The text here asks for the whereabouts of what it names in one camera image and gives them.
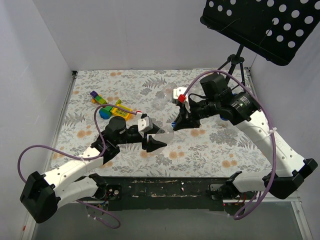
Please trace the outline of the clear bottle blue label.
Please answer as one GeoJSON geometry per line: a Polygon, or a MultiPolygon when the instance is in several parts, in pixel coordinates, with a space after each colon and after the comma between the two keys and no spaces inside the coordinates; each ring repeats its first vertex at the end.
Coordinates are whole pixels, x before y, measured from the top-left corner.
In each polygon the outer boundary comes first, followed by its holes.
{"type": "Polygon", "coordinates": [[[219,117],[223,120],[223,121],[228,121],[228,116],[225,114],[220,114],[219,117]]]}

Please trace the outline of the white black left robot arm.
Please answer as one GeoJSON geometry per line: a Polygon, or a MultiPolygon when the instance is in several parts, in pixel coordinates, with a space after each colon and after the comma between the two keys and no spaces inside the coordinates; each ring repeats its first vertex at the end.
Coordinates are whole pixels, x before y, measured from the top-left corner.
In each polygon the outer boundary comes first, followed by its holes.
{"type": "Polygon", "coordinates": [[[106,180],[88,172],[103,166],[120,153],[120,145],[140,143],[148,153],[167,146],[169,132],[155,125],[148,116],[138,119],[137,124],[127,127],[124,118],[109,120],[104,131],[76,159],[47,171],[35,171],[26,180],[20,201],[38,223],[51,218],[56,211],[82,198],[107,199],[106,180]]]}

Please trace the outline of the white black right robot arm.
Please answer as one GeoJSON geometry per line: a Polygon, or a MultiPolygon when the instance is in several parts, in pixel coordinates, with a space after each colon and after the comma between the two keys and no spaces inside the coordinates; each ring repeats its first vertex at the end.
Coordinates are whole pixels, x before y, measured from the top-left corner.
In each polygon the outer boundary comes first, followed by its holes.
{"type": "Polygon", "coordinates": [[[233,93],[218,73],[208,74],[200,80],[200,85],[204,95],[198,102],[191,99],[190,87],[173,89],[172,102],[179,106],[173,130],[199,128],[202,119],[219,115],[243,132],[272,165],[271,170],[237,171],[212,190],[216,197],[237,199],[246,192],[267,191],[284,200],[318,167],[313,158],[304,158],[289,146],[246,90],[233,93]]]}

